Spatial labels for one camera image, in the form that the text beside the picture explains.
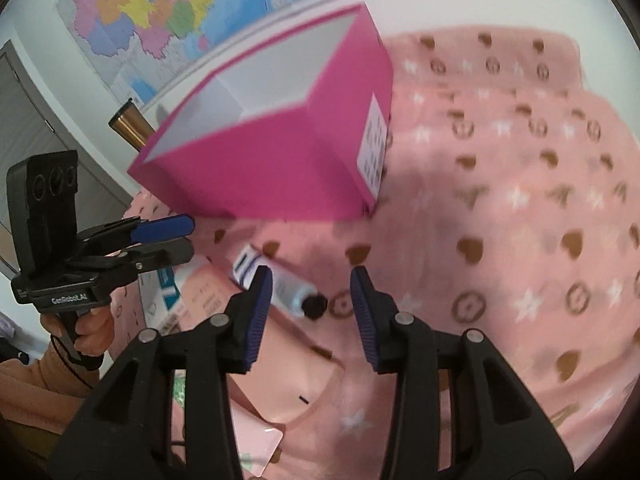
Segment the cable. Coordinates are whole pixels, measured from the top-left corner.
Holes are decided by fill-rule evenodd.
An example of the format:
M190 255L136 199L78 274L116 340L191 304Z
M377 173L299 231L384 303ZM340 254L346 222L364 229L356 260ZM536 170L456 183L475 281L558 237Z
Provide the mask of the cable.
M54 336L53 334L51 335L51 346L53 346L53 348L56 350L56 354L58 354L58 357L60 357L60 360L65 364L66 369L69 370L75 377L76 379L78 379L78 381L80 381L82 384L84 384L84 386L86 386L87 388L89 388L89 391L93 390L94 387L91 386L88 382L86 382L82 377L80 377L75 370L73 370L73 368L71 367L71 365L69 363L66 362L66 359L62 357L62 354L60 353L60 350L58 350L58 346L56 345L55 342L60 343L62 346L64 346L62 344L62 341L60 341L60 338L57 336Z

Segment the metal screw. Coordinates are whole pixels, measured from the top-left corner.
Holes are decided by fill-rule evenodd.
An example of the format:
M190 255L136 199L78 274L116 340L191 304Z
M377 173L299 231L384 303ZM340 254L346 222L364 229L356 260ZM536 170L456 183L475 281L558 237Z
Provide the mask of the metal screw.
M412 314L409 314L408 312L398 312L396 314L396 323L398 323L398 325L411 325L411 323L414 322L415 317Z
M220 312L219 314L214 314L213 316L211 316L209 322L213 326L225 326L229 322L229 316Z
M469 330L469 332L466 333L466 338L469 339L469 341L471 341L472 343L481 343L482 341L484 341L484 334L479 330L472 328L471 330Z
M158 337L158 332L152 328L145 328L138 334L138 339L142 343L151 343L156 337Z

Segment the black handle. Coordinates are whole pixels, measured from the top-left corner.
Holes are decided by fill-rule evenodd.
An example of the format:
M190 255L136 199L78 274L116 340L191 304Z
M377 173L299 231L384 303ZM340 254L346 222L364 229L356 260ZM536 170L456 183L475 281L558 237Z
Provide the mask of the black handle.
M78 339L79 335L76 333L76 323L78 319L87 314L88 311L82 310L77 312L71 310L69 312L59 312L56 315L60 318L62 325L65 327L65 332L62 335L62 345L65 347L66 355L73 364L82 366L88 371L92 372L102 366L104 355L98 357L92 357L89 355L81 354L74 347L74 343Z

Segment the magenta box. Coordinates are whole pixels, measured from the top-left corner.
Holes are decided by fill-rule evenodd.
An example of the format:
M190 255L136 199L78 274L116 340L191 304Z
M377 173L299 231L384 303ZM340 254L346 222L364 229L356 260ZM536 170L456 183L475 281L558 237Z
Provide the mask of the magenta box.
M392 79L366 6L323 16L215 69L129 174L196 216L359 218L378 196Z

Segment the human hand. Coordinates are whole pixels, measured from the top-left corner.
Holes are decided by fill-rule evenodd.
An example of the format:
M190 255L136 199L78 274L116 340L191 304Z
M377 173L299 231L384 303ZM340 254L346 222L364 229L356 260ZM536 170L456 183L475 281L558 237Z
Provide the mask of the human hand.
M40 323L50 334L62 337L65 329L55 314L41 314ZM78 319L76 333L80 336L74 344L76 350L92 357L104 354L115 338L111 307L92 308L91 312Z

